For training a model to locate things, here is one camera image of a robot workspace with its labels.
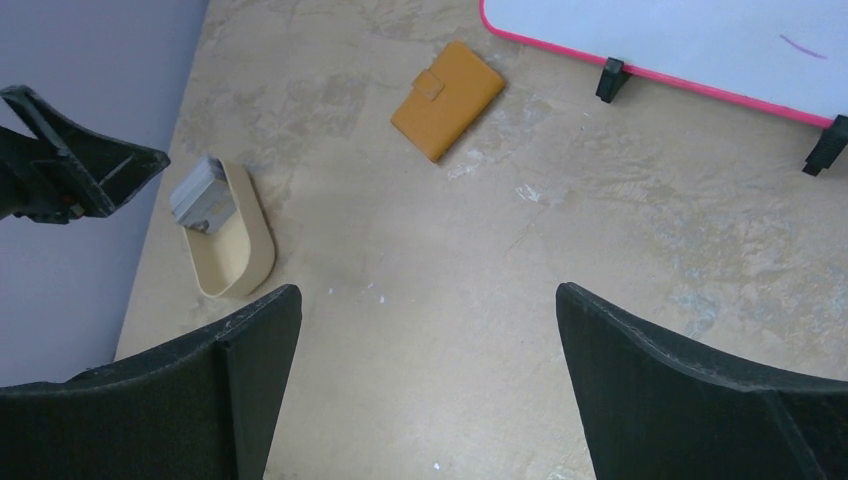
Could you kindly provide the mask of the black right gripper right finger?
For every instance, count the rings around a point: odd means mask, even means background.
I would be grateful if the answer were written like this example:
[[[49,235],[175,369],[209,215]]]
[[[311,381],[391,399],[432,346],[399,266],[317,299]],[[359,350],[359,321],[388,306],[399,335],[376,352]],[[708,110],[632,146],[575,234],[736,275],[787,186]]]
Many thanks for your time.
[[[737,357],[574,284],[564,356],[600,479],[843,479],[847,385]]]

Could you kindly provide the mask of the orange leather card holder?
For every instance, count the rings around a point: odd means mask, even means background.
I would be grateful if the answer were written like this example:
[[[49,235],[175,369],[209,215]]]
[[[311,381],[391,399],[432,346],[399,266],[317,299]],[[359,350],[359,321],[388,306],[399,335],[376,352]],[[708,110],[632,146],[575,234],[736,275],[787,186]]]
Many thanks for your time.
[[[390,122],[437,163],[505,85],[465,43],[452,41],[415,78]]]

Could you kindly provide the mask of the grey credit card stack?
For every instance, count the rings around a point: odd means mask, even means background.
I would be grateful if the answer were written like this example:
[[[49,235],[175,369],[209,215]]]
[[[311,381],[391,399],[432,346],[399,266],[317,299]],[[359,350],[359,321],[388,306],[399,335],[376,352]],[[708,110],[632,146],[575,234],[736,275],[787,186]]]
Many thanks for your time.
[[[222,162],[203,156],[169,196],[178,225],[207,235],[217,233],[236,204]]]

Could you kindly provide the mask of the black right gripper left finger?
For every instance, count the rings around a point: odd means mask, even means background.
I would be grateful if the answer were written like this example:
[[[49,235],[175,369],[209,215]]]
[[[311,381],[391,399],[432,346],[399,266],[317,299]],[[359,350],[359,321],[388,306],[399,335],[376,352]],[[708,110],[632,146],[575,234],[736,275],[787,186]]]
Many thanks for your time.
[[[284,285],[62,383],[1,391],[5,479],[259,479],[302,322]]]

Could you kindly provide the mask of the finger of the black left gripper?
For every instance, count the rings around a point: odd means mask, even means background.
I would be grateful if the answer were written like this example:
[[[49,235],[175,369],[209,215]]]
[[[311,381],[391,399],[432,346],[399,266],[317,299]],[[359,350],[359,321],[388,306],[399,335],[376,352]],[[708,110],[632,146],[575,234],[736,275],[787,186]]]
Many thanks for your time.
[[[32,132],[1,129],[1,217],[67,224],[106,218],[170,165],[160,150],[95,133],[62,115],[33,89],[1,99]]]

